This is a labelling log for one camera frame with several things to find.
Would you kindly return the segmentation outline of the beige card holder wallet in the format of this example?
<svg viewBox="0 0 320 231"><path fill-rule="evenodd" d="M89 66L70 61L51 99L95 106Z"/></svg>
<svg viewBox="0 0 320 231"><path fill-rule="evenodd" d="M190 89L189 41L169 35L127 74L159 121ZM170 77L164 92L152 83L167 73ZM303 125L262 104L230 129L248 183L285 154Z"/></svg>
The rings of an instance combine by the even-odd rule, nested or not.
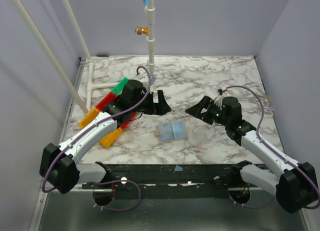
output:
<svg viewBox="0 0 320 231"><path fill-rule="evenodd" d="M182 120L156 125L154 135L156 136L159 144L189 138L186 124Z"/></svg>

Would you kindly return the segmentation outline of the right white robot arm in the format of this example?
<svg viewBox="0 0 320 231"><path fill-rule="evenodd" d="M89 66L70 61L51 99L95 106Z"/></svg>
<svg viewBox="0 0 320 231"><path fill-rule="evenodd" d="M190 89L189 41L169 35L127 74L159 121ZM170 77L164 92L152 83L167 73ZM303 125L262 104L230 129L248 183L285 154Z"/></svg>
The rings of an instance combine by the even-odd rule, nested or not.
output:
<svg viewBox="0 0 320 231"><path fill-rule="evenodd" d="M261 188L273 195L290 214L319 202L320 191L314 167L308 162L296 161L263 139L258 129L243 119L242 106L236 97L221 96L213 100L204 96L185 112L209 125L218 123L224 126L231 140L267 166L268 169L263 170L247 161L239 163L230 174L230 182L234 186L249 183Z"/></svg>

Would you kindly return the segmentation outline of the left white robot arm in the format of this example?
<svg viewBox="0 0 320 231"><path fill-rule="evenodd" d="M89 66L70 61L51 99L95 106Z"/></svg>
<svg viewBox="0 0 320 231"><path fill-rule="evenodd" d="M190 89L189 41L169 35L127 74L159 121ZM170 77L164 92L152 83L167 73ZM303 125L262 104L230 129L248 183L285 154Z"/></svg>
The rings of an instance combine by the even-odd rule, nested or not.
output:
<svg viewBox="0 0 320 231"><path fill-rule="evenodd" d="M111 182L107 166L95 162L89 168L78 169L78 163L93 146L128 122L133 114L163 116L169 113L172 109L162 90L158 90L157 97L158 101L154 102L153 93L148 92L140 81L130 79L120 95L105 98L107 102L86 127L64 142L50 143L44 148L39 170L43 181L62 194L83 183L107 188Z"/></svg>

